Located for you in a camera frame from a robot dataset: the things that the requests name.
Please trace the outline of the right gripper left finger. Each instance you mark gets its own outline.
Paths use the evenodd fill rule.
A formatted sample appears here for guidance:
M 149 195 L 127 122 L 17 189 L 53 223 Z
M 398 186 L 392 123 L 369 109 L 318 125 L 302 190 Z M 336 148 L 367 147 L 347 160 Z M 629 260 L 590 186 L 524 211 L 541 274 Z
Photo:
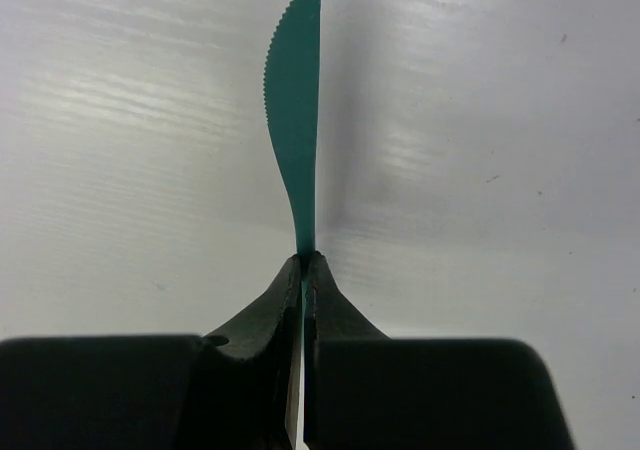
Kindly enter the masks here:
M 301 263 L 205 335 L 13 338 L 1 344 L 5 449 L 291 449 Z

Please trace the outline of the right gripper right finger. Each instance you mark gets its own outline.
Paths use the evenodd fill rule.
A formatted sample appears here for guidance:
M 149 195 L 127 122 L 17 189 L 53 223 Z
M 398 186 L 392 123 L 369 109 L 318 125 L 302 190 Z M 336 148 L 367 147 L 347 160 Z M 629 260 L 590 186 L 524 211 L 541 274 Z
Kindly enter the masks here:
M 304 441 L 312 449 L 569 449 L 538 353 L 513 339 L 391 338 L 308 267 Z

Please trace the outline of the teal plastic knife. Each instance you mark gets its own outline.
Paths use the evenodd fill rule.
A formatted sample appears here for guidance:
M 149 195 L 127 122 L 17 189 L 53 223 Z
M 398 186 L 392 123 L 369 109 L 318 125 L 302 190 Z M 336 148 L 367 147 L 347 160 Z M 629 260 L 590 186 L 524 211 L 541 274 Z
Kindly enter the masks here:
M 319 104 L 321 0 L 291 0 L 274 30 L 263 74 L 264 109 L 275 159 L 287 192 L 299 262 L 294 351 L 286 414 L 297 443 L 304 311 L 309 266 L 316 250 L 316 155 Z

